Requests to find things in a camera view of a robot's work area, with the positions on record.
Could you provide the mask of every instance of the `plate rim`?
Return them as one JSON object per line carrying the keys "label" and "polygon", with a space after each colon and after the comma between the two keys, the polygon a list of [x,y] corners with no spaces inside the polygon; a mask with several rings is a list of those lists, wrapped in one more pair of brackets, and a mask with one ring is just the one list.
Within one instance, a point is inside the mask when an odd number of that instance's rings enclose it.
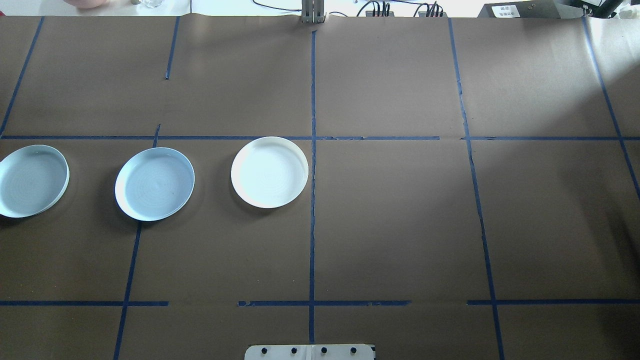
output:
{"label": "plate rim", "polygon": [[[137,217],[136,215],[141,215],[140,213],[136,213],[136,214],[132,214],[129,213],[127,210],[125,210],[122,206],[122,204],[120,203],[120,201],[122,200],[123,202],[128,203],[128,201],[126,201],[124,192],[119,195],[118,194],[118,184],[123,183],[122,186],[123,188],[126,186],[126,181],[128,180],[129,176],[127,176],[126,178],[124,177],[122,171],[125,170],[125,167],[137,156],[142,156],[142,154],[146,153],[146,152],[154,152],[154,151],[158,151],[158,150],[164,150],[164,151],[170,151],[173,152],[174,154],[182,157],[184,160],[187,161],[187,164],[189,165],[189,169],[191,170],[191,176],[193,178],[193,181],[191,182],[191,189],[189,190],[189,195],[186,197],[186,199],[184,199],[184,201],[180,204],[180,206],[178,206],[177,208],[173,209],[171,212],[169,212],[168,214],[162,215],[160,217]],[[187,202],[189,201],[189,199],[191,198],[191,195],[193,194],[193,189],[195,188],[195,183],[196,183],[196,176],[195,176],[195,170],[193,168],[193,164],[191,164],[191,161],[189,160],[189,158],[187,158],[183,153],[181,153],[180,151],[173,149],[171,147],[151,147],[149,149],[145,149],[142,150],[140,152],[138,152],[137,154],[135,154],[134,156],[131,156],[125,163],[124,165],[122,165],[122,167],[120,168],[120,171],[118,172],[118,176],[116,177],[116,181],[113,187],[113,192],[114,192],[114,196],[116,198],[116,203],[118,204],[118,207],[120,208],[120,210],[122,210],[122,212],[124,212],[127,216],[139,220],[139,221],[158,221],[158,220],[162,220],[164,218],[168,218],[171,215],[175,214],[176,212],[178,212],[180,209],[182,209]]]}
{"label": "plate rim", "polygon": [[[261,203],[253,201],[253,199],[251,199],[249,197],[243,196],[238,191],[238,188],[240,187],[240,185],[237,184],[237,182],[239,181],[239,170],[238,170],[238,167],[240,166],[240,164],[239,164],[239,161],[240,161],[239,160],[239,156],[243,152],[247,151],[247,149],[250,146],[252,146],[252,144],[255,145],[256,142],[263,142],[263,141],[266,141],[266,139],[277,140],[278,142],[281,142],[281,143],[290,143],[296,149],[295,151],[293,151],[293,153],[296,155],[296,157],[298,157],[299,159],[302,159],[304,161],[304,164],[305,164],[305,182],[303,183],[302,187],[300,188],[300,191],[298,191],[296,196],[294,196],[291,200],[289,200],[289,201],[287,201],[287,202],[285,202],[284,204],[281,204],[281,205],[264,206]],[[304,191],[304,189],[305,189],[305,187],[307,185],[307,181],[309,179],[309,162],[307,161],[307,155],[305,154],[305,152],[302,151],[302,149],[300,149],[300,146],[298,146],[293,141],[291,141],[291,140],[289,140],[287,138],[283,138],[281,136],[263,136],[263,137],[260,137],[260,138],[257,138],[257,139],[253,139],[252,141],[246,143],[237,152],[236,156],[234,157],[233,163],[231,164],[230,177],[231,177],[231,184],[234,187],[234,191],[240,197],[240,199],[243,199],[247,204],[255,206],[256,208],[260,208],[260,209],[275,209],[275,208],[280,208],[282,206],[285,206],[285,205],[291,203],[293,200],[297,199],[300,196],[300,194]]]}

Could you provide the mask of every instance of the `metal stand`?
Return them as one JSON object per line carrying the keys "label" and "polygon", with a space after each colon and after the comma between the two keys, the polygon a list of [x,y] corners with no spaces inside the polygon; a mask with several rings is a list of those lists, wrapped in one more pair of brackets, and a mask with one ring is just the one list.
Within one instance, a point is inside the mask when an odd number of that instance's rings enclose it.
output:
{"label": "metal stand", "polygon": [[302,22],[319,24],[325,16],[324,0],[302,0]]}

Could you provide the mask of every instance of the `table surface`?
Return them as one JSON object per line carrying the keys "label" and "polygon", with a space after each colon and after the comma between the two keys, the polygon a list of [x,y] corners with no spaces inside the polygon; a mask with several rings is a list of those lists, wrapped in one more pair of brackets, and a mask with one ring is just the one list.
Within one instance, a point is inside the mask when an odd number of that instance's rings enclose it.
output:
{"label": "table surface", "polygon": [[[0,218],[3,359],[640,356],[640,23],[0,18],[0,158],[59,149],[66,193]],[[308,183],[245,204],[237,151],[293,140]],[[176,214],[118,208],[152,146]]]}

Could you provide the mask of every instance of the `power strip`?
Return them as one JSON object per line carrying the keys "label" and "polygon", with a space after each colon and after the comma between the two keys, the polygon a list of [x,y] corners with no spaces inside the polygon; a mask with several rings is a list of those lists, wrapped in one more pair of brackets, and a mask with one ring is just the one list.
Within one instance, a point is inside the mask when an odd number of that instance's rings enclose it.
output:
{"label": "power strip", "polygon": [[[365,12],[365,15],[367,17],[384,17],[384,16],[377,16],[377,15],[373,15],[373,13],[378,13],[378,12],[374,12],[374,11],[369,11],[369,12]],[[389,17],[395,16],[394,12],[389,12]]]}

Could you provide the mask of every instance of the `black cable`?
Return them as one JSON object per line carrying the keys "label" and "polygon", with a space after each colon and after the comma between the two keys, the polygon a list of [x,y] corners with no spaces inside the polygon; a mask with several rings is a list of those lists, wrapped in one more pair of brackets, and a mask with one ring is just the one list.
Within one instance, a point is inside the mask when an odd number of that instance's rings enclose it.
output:
{"label": "black cable", "polygon": [[302,9],[283,9],[283,8],[275,8],[273,6],[269,6],[269,5],[265,5],[265,4],[260,4],[258,3],[256,0],[251,0],[253,1],[254,4],[259,5],[259,6],[264,6],[265,8],[269,8],[269,9],[276,9],[276,10],[284,10],[286,12],[301,12]]}
{"label": "black cable", "polygon": [[369,0],[367,1],[366,4],[362,5],[362,7],[360,8],[360,11],[358,12],[358,15],[356,15],[356,17],[360,16],[360,13],[362,12],[362,10],[364,10],[364,8],[368,5],[373,3],[373,14],[375,15],[376,10],[380,11],[380,3],[377,2],[376,0]]}
{"label": "black cable", "polygon": [[431,11],[427,13],[427,17],[433,17],[433,13],[435,13],[438,8],[438,1],[435,1],[433,5],[431,5]]}
{"label": "black cable", "polygon": [[429,9],[430,9],[429,4],[422,3],[422,4],[418,5],[417,9],[415,9],[415,13],[413,13],[413,17],[415,17],[418,14],[418,10],[420,10],[420,8],[422,8],[424,5],[427,6],[427,14],[429,14]]}

